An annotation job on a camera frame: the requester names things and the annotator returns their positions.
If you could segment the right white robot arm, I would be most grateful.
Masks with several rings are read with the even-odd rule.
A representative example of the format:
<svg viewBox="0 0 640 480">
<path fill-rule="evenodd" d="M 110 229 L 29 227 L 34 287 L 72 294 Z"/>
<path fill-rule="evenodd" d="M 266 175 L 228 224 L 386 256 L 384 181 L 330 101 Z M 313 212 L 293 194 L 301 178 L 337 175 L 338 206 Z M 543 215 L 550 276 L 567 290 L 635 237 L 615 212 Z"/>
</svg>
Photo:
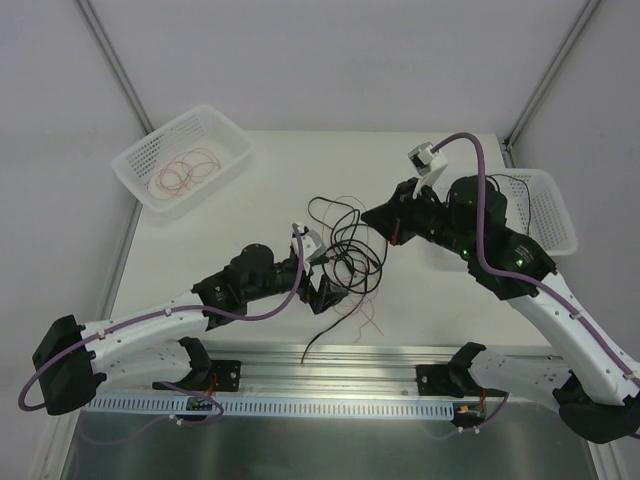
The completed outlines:
<svg viewBox="0 0 640 480">
<path fill-rule="evenodd" d="M 546 367 L 468 342 L 429 377 L 429 387 L 458 398 L 481 389 L 514 394 L 596 444 L 638 436 L 638 362 L 581 309 L 544 249 L 507 226 L 507 205 L 476 176 L 455 180 L 444 200 L 411 178 L 362 216 L 394 246 L 420 237 L 458 255 L 476 282 L 528 319 L 566 363 Z"/>
</svg>

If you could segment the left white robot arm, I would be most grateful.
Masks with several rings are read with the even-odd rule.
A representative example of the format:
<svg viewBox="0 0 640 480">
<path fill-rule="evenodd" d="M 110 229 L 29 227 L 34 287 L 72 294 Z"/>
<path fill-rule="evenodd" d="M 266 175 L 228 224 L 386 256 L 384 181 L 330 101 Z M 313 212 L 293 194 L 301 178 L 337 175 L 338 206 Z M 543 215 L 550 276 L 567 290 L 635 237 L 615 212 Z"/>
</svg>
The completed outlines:
<svg viewBox="0 0 640 480">
<path fill-rule="evenodd" d="M 221 271 L 145 313 L 85 324 L 72 315 L 55 320 L 32 356 L 40 408 L 70 413 L 99 391 L 127 383 L 208 387 L 213 368 L 200 335 L 233 321 L 272 318 L 294 299 L 314 314 L 332 308 L 348 293 L 327 275 L 313 281 L 314 267 L 327 261 L 324 248 L 306 241 L 294 241 L 281 262 L 269 247 L 250 244 Z"/>
</svg>

